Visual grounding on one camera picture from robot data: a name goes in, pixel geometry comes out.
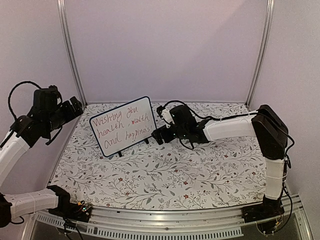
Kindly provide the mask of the small blue-framed whiteboard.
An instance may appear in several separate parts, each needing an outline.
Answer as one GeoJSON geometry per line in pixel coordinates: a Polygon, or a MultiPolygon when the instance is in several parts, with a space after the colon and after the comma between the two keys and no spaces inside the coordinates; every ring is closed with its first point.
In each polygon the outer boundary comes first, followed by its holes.
{"type": "Polygon", "coordinates": [[[156,121],[148,96],[99,113],[89,124],[104,157],[110,157],[151,137],[156,121]]]}

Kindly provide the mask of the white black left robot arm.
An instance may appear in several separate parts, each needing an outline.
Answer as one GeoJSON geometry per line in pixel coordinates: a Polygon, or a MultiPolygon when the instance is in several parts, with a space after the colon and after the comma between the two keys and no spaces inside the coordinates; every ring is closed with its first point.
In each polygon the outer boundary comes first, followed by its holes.
{"type": "Polygon", "coordinates": [[[63,100],[54,85],[38,87],[28,113],[13,114],[13,123],[0,144],[0,226],[22,224],[22,217],[40,210],[49,210],[63,218],[72,217],[76,204],[70,194],[57,185],[45,186],[49,170],[36,162],[45,151],[36,152],[34,146],[42,142],[47,146],[60,133],[63,126],[80,117],[82,103],[75,97],[63,100]]]}

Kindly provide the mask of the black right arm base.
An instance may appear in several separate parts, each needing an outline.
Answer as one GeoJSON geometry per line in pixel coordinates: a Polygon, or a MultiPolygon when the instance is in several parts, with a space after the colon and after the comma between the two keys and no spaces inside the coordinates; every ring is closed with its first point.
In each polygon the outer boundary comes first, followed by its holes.
{"type": "Polygon", "coordinates": [[[241,208],[241,217],[245,223],[257,222],[257,229],[264,235],[271,235],[278,230],[284,220],[284,207],[281,200],[263,198],[263,202],[241,208]]]}

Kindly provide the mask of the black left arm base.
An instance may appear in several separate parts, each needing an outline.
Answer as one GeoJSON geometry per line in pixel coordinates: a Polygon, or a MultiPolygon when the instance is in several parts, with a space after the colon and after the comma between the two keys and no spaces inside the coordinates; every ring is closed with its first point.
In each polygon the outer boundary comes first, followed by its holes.
{"type": "Polygon", "coordinates": [[[50,208],[48,212],[52,215],[69,220],[88,223],[92,214],[93,205],[85,203],[84,200],[78,203],[59,201],[57,207],[50,208]]]}

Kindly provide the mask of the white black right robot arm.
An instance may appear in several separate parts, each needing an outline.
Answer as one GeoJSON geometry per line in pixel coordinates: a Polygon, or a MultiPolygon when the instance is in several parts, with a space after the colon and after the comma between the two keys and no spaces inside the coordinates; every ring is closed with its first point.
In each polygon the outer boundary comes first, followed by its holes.
{"type": "Polygon", "coordinates": [[[174,139],[188,140],[189,149],[194,144],[206,144],[219,139],[255,137],[266,161],[266,189],[258,213],[269,218],[278,210],[284,192],[287,170],[292,167],[288,156],[289,130],[269,105],[258,110],[222,118],[200,116],[186,104],[172,109],[159,106],[156,109],[165,124],[154,130],[151,136],[159,145],[174,139]]]}

